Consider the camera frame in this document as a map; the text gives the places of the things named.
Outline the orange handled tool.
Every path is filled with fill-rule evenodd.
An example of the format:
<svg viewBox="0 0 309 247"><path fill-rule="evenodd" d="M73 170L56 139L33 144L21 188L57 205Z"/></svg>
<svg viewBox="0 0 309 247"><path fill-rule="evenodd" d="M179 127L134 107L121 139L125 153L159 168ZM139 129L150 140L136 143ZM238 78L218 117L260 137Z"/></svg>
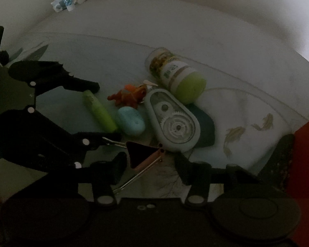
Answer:
<svg viewBox="0 0 309 247"><path fill-rule="evenodd" d="M122 192L126 187L130 184L134 183L140 177L142 177L147 171L149 171L157 162L161 161L163 156L165 155L165 150L163 148L159 148L154 153L152 153L148 158L146 158L143 162L141 162L135 169L136 175L131 177L126 183L117 187L113 190L113 193L117 195Z"/></svg>

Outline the dark green round pad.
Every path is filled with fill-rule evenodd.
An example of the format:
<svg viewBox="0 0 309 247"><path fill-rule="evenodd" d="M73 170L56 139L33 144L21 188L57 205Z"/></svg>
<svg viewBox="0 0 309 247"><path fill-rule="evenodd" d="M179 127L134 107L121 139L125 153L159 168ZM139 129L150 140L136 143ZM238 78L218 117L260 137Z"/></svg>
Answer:
<svg viewBox="0 0 309 247"><path fill-rule="evenodd" d="M215 125L212 118L195 104L186 106L200 124L200 138L194 148L211 147L215 143Z"/></svg>

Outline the orange toy figure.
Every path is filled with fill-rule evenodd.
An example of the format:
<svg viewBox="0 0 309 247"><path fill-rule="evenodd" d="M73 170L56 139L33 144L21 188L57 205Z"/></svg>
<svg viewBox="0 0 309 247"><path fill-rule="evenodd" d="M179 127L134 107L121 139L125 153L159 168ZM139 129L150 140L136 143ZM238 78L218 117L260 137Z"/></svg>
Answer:
<svg viewBox="0 0 309 247"><path fill-rule="evenodd" d="M142 84L140 86L126 85L124 89L119 90L116 94L112 94L107 97L108 101L114 101L117 107L131 107L138 108L147 95L147 87Z"/></svg>

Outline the black binder clip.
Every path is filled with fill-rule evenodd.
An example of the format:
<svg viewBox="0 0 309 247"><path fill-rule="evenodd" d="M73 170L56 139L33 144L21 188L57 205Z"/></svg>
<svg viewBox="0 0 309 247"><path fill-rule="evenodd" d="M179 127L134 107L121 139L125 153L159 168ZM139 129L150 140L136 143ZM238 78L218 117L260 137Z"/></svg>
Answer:
<svg viewBox="0 0 309 247"><path fill-rule="evenodd" d="M126 143L113 141L109 138L103 137L106 145L114 145L117 147L125 148L129 156L129 164L131 169L135 169L141 162L148 158L152 153L154 153L159 148L146 146L140 143L127 141Z"/></svg>

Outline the green lidded snack jar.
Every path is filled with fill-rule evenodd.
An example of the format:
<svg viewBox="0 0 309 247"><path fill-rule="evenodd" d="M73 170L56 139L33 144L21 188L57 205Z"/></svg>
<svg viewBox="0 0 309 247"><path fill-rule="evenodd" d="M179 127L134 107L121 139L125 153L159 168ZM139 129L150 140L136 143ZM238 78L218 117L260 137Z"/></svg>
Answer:
<svg viewBox="0 0 309 247"><path fill-rule="evenodd" d="M149 54L145 67L183 104L194 103L205 90L204 76L164 47Z"/></svg>

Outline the white blue tube package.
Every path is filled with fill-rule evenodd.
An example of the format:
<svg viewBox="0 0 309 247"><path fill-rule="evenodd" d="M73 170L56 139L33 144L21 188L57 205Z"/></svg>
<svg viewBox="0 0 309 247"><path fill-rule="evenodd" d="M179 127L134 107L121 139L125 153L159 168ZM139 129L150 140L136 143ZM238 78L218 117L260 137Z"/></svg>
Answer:
<svg viewBox="0 0 309 247"><path fill-rule="evenodd" d="M53 2L51 2L51 5L55 12L60 12L65 9L68 11L74 10L76 3L77 0L54 0Z"/></svg>

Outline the green highlighter pen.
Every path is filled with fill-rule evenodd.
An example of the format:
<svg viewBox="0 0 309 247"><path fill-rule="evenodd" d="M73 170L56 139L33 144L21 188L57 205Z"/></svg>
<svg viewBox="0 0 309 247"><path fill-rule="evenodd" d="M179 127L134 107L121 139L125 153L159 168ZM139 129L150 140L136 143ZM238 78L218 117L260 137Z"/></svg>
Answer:
<svg viewBox="0 0 309 247"><path fill-rule="evenodd" d="M88 111L92 114L105 132L113 133L118 129L118 126L114 122L111 115L91 91L84 91L82 98Z"/></svg>

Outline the red and white cardboard box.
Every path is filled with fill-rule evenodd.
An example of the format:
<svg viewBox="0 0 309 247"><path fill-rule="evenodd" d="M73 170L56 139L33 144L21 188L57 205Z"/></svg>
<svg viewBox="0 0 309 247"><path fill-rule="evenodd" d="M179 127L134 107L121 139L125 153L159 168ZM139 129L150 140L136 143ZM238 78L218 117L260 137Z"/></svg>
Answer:
<svg viewBox="0 0 309 247"><path fill-rule="evenodd" d="M296 201L301 217L291 238L309 246L309 122L295 132L293 161L287 193Z"/></svg>

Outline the grey correction tape dispenser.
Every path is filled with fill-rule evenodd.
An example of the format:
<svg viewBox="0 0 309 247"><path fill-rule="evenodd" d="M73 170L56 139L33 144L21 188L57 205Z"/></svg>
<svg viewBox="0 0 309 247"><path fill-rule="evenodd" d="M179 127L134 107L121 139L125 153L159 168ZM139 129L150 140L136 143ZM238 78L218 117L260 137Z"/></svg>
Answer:
<svg viewBox="0 0 309 247"><path fill-rule="evenodd" d="M200 124L190 110L165 89L150 90L145 99L154 133L169 151L187 152L200 138Z"/></svg>

